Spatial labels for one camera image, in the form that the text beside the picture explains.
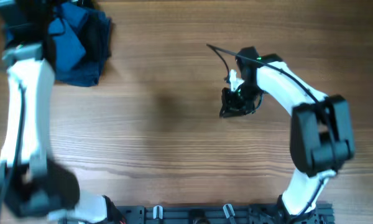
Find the wooden surface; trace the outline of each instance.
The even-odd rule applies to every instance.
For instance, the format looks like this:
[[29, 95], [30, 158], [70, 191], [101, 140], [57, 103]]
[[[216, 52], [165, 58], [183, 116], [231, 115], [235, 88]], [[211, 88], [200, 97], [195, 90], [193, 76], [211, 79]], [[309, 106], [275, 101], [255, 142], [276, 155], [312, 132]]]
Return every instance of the wooden surface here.
[[[219, 119], [226, 72], [205, 43], [255, 45], [349, 101], [356, 158], [320, 200], [333, 203], [337, 223], [373, 223], [373, 1], [99, 5], [115, 24], [104, 75], [92, 88], [56, 84], [50, 110], [55, 156], [83, 189], [117, 205], [275, 202], [294, 169], [290, 117], [265, 96], [256, 114]], [[0, 148], [7, 103], [0, 73]]]

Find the wood grain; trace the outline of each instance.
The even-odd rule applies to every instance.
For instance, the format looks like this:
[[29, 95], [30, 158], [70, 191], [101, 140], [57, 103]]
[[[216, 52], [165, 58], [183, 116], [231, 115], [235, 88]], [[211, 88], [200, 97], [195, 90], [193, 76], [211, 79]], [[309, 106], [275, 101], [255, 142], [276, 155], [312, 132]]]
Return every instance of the wood grain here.
[[[277, 53], [311, 86], [350, 103], [356, 158], [328, 184], [337, 223], [373, 223], [373, 1], [103, 0], [112, 57], [98, 86], [58, 83], [57, 160], [117, 205], [275, 202], [292, 170], [290, 117], [271, 97], [219, 119], [224, 65], [205, 43]], [[0, 34], [0, 54], [2, 37]], [[231, 68], [233, 58], [226, 57]], [[0, 148], [8, 110], [0, 73]], [[3, 223], [19, 222], [7, 212]], [[42, 222], [24, 220], [23, 222]]]

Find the folded cloth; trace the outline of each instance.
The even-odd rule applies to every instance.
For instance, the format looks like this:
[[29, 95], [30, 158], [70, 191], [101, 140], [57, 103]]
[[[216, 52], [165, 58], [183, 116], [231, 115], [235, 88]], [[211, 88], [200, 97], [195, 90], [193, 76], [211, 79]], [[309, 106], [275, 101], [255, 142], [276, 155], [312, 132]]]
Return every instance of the folded cloth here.
[[109, 57], [109, 35], [111, 20], [105, 13], [85, 8], [90, 16], [80, 31], [79, 40], [86, 49], [86, 55], [70, 71], [57, 70], [57, 80], [76, 86], [98, 84], [105, 61]]
[[82, 7], [78, 7], [70, 2], [61, 4], [61, 12], [58, 14], [63, 17], [72, 27], [75, 34], [78, 34], [88, 19], [89, 12]]
[[86, 54], [85, 48], [64, 19], [56, 18], [50, 23], [48, 33], [53, 36], [57, 50], [55, 66], [58, 71], [70, 71]]

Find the wooden table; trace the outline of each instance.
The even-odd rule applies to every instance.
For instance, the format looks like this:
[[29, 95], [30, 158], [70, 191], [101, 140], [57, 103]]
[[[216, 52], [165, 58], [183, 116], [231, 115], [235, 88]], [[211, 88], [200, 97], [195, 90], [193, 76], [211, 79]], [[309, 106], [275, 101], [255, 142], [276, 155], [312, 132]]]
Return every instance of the wooden table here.
[[[117, 205], [275, 202], [294, 169], [290, 117], [265, 96], [256, 114], [219, 119], [226, 71], [205, 46], [254, 45], [262, 55], [279, 54], [312, 87], [349, 101], [356, 158], [320, 200], [333, 203], [337, 223], [373, 223], [373, 1], [99, 6], [114, 22], [100, 83], [57, 83], [50, 110], [55, 156], [83, 189]], [[0, 148], [7, 104], [0, 72]], [[2, 216], [2, 223], [13, 222]]]

